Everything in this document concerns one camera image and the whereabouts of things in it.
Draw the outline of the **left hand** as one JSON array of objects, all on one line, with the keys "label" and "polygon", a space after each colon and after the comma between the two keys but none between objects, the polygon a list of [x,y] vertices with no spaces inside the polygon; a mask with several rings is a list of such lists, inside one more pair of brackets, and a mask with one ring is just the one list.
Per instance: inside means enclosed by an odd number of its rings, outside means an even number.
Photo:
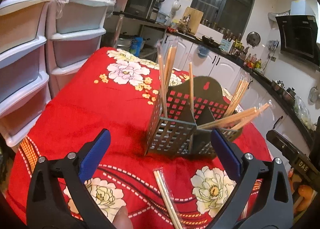
[{"label": "left hand", "polygon": [[133,229],[133,224],[129,218],[127,208],[122,206],[113,220],[113,225],[116,229]]}]

